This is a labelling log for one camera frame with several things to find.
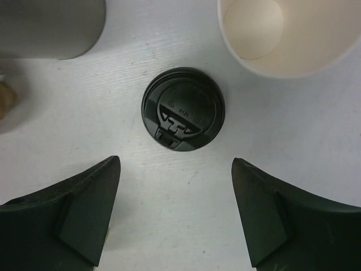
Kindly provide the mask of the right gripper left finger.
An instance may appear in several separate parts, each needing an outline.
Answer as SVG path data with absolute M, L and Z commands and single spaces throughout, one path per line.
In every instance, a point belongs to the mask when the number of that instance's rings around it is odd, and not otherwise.
M 1 270 L 98 267 L 120 173 L 120 158 L 110 156 L 1 205 Z

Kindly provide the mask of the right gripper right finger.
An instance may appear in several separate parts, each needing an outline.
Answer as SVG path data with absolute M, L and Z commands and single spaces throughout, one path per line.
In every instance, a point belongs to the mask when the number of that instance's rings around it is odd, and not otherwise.
M 309 193 L 236 158 L 237 207 L 256 270 L 359 270 L 360 208 Z

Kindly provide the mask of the black plastic cup lid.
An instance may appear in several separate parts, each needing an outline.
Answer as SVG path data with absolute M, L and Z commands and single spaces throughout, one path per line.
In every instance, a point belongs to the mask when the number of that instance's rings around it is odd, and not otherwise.
M 141 113 L 149 135 L 173 151 L 193 151 L 222 129 L 226 108 L 218 84 L 203 71 L 178 67 L 157 75 L 146 87 Z

